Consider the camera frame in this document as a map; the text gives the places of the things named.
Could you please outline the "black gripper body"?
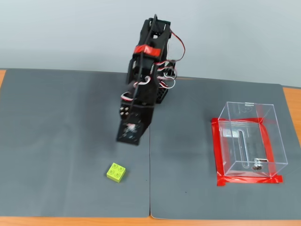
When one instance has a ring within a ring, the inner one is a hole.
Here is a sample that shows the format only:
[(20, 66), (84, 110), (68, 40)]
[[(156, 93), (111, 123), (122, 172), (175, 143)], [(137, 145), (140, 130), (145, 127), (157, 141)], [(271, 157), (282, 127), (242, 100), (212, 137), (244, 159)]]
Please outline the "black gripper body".
[(155, 99), (138, 99), (134, 101), (121, 100), (120, 125), (125, 123), (149, 125), (155, 106)]

